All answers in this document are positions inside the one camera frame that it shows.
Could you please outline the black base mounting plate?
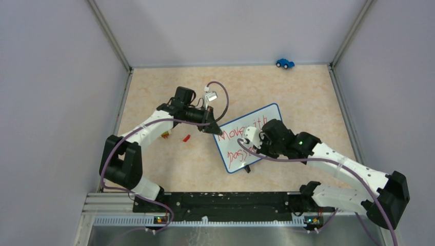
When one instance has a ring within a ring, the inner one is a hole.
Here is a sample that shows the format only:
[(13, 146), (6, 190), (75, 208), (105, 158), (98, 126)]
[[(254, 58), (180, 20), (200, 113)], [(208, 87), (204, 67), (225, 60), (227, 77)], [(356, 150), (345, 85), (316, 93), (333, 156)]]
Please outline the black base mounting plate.
[(172, 192), (160, 195), (157, 204), (134, 200), (135, 213), (174, 212), (174, 222), (272, 222), (291, 221), (303, 215), (333, 212), (320, 208), (297, 192)]

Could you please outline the blue toy car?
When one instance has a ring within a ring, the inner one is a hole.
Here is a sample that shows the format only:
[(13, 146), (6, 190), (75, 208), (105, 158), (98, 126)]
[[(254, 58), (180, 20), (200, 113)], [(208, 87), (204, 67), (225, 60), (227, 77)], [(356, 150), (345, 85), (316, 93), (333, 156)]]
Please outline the blue toy car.
[(285, 58), (278, 59), (275, 63), (278, 68), (291, 69), (295, 66), (295, 63)]

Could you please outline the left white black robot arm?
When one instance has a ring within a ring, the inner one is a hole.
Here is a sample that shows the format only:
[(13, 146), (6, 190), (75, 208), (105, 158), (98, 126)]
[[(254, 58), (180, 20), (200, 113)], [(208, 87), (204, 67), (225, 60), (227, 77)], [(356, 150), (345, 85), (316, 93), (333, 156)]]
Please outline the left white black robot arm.
[(101, 180), (108, 180), (145, 198), (145, 206), (153, 212), (164, 207), (163, 188), (143, 174), (145, 150), (164, 133), (178, 124), (197, 126), (203, 133), (222, 135), (223, 131), (214, 118), (210, 102), (217, 99), (217, 93), (205, 87), (203, 104), (193, 105), (196, 93), (192, 89), (177, 87), (174, 97), (156, 108), (151, 116), (133, 130), (106, 139), (99, 174)]

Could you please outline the blue framed whiteboard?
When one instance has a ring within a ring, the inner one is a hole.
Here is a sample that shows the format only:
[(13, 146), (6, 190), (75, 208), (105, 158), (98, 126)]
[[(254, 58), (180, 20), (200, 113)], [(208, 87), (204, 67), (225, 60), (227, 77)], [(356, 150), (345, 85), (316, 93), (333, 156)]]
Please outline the blue framed whiteboard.
[(237, 139), (243, 137), (246, 127), (260, 129), (271, 119), (282, 119), (280, 108), (276, 103), (269, 104), (220, 125), (223, 134), (214, 135), (213, 138), (228, 173), (235, 173), (260, 160), (240, 147)]

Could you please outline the colourful toy brick figure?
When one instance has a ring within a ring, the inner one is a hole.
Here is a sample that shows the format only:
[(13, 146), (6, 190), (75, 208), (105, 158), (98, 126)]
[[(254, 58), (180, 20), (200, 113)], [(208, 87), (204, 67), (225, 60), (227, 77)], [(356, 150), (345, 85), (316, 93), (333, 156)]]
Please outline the colourful toy brick figure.
[(169, 132), (165, 132), (164, 134), (161, 135), (162, 138), (168, 138), (170, 135)]

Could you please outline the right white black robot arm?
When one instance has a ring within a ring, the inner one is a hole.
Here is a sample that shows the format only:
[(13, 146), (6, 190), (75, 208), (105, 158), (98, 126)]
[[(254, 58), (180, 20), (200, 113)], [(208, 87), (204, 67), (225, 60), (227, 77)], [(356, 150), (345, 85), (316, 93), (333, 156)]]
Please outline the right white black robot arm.
[(364, 213), (382, 228), (397, 228), (410, 201), (404, 174), (398, 171), (387, 174), (364, 166), (312, 134), (294, 134), (278, 119), (268, 121), (261, 129), (248, 127), (243, 137), (258, 154), (273, 159), (285, 156), (287, 160), (326, 171), (351, 186), (349, 189), (330, 187), (317, 181), (301, 186), (301, 205), (305, 210), (335, 207)]

